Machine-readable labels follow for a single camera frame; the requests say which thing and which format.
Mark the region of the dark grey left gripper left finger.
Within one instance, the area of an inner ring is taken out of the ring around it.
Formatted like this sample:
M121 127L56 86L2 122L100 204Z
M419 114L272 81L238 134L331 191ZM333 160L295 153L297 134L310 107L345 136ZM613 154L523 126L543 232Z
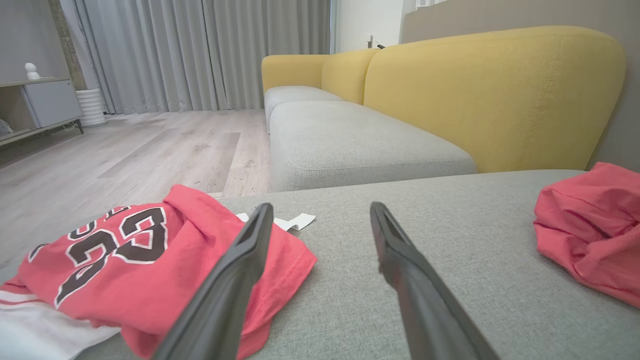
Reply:
M152 360L236 360L250 296L265 271L273 225L274 208L261 203Z

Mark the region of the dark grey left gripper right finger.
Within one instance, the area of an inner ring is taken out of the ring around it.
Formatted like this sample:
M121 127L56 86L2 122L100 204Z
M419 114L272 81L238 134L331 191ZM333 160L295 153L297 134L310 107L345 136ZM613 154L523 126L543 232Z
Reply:
M379 272L397 293L411 359L499 360L384 203L371 203L370 222Z

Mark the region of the red number 23 basketball jersey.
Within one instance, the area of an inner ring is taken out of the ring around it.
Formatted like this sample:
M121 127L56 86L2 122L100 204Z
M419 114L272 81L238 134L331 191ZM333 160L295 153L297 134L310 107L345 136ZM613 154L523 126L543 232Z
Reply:
M150 360L248 220L176 185L39 244L0 285L0 360L77 360L116 334Z

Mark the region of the red shorts with white waistband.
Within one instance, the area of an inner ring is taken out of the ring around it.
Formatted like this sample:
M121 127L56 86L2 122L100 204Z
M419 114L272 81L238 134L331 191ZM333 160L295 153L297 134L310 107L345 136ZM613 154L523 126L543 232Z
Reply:
M538 253L640 309L640 173L598 162L544 187L534 214Z

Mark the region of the wide grey sofa seat cushion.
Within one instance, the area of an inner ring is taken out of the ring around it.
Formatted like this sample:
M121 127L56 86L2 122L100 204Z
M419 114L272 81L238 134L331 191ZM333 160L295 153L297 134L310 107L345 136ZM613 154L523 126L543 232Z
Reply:
M269 120L272 192L476 174L455 144L346 101L293 101Z

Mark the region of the large yellow sofa backrest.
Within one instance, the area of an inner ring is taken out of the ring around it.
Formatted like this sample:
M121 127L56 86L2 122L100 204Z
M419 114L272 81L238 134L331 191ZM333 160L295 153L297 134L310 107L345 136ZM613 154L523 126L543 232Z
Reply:
M585 170L626 68L617 39L584 27L428 39L377 51L363 104L458 146L480 173Z

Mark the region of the narrow grey sofa seat cushion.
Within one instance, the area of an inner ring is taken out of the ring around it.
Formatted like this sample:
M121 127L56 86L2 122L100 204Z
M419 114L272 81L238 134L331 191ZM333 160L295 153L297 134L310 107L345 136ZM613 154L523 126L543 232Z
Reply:
M343 98L311 86L292 85L270 88L263 96L267 133L270 133L270 118L274 109L278 105L293 101L343 101Z

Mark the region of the white ribbed cylinder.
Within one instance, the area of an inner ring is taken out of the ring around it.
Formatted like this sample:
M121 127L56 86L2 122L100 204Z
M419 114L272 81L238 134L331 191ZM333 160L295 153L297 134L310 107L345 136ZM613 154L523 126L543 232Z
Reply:
M103 126L107 124L105 105L103 105L102 93L99 88L77 90L78 104L82 111L80 125L83 128Z

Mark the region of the small yellow sofa backrest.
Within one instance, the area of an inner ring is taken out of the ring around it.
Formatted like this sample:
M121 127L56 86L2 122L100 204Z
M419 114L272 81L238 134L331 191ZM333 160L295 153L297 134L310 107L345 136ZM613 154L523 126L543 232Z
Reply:
M362 105L367 71L377 52L377 48L366 48L329 55L322 64L320 88Z

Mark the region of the grey pleated curtains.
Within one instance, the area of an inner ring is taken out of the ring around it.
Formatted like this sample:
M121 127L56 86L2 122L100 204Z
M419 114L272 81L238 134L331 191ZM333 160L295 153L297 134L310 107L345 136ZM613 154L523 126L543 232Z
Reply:
M331 0L69 0L108 114L262 109L261 64L330 51Z

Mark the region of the grey sideboard cabinet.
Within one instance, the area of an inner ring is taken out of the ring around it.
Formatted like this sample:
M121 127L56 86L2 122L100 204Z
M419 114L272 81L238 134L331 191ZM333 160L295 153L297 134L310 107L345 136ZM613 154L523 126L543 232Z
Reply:
M82 116L70 79L0 83L0 120L12 129L0 134L0 148L66 125L75 125L84 133Z

